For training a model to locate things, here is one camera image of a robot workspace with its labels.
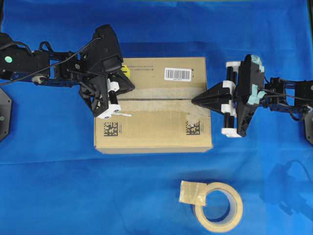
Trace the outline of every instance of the white label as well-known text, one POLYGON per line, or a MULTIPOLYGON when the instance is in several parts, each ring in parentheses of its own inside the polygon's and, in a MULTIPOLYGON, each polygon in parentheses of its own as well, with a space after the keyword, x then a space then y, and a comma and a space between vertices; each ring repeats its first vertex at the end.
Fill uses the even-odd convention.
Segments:
POLYGON ((191 69, 165 68, 164 80, 191 82, 191 69))

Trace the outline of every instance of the qr code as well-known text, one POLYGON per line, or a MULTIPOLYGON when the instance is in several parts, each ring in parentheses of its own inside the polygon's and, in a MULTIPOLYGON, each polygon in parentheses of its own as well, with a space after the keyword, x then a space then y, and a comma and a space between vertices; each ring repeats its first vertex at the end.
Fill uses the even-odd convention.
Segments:
POLYGON ((105 122, 103 135, 118 136, 118 122, 105 122))
POLYGON ((193 125, 186 122, 186 135, 200 135, 200 122, 198 121, 193 125))

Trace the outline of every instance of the yellow sticker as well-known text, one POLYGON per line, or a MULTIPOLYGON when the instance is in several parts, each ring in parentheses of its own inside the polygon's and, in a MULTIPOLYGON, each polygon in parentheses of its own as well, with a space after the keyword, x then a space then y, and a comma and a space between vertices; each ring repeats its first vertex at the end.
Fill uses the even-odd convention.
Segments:
POLYGON ((128 78, 131 78, 131 70, 127 67, 127 65, 122 64, 122 72, 127 76, 128 78))

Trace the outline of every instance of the white bracket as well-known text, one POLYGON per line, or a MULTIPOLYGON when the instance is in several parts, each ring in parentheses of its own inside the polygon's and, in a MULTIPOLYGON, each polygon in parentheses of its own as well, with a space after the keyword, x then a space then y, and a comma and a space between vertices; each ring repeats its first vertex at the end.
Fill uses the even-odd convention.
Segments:
MULTIPOLYGON (((109 79, 108 81, 108 92, 110 91, 118 91, 119 90, 119 84, 118 82, 111 82, 109 79)), ((112 114, 118 113, 120 112, 121 106, 119 104, 111 104, 109 101, 109 107, 106 111, 104 111, 102 114, 100 114, 98 116, 98 118, 101 119, 109 119, 110 117, 112 117, 112 114)))
MULTIPOLYGON (((238 72, 241 61, 230 61, 226 62, 226 68, 233 67, 234 72, 238 72)), ((233 95, 235 92, 236 84, 232 81, 223 81, 223 88, 229 88, 230 94, 233 95)), ((230 100, 228 104, 221 105, 222 113, 230 113, 231 116, 237 117, 235 103, 230 100)), ((237 134, 236 128, 222 128, 222 134, 229 138, 241 138, 242 136, 237 134)))
POLYGON ((222 134, 229 138, 241 138, 241 135, 237 134, 236 128, 222 128, 222 134))
POLYGON ((238 72, 238 68, 241 64, 241 61, 228 61, 226 62, 226 68, 233 67, 234 72, 238 72))

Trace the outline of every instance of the packing tape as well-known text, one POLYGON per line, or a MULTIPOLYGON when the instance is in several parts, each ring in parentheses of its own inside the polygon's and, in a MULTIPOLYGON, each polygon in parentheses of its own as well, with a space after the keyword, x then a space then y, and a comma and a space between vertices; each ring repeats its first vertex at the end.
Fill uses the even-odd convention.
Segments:
POLYGON ((225 233, 235 228, 243 215, 243 202, 239 193, 230 185, 223 183, 204 183, 182 181, 180 186, 179 201, 193 204, 194 213, 198 221, 210 232, 225 233), (219 222, 209 221, 203 213, 205 198, 213 191, 220 191, 226 195, 230 210, 228 215, 219 222))

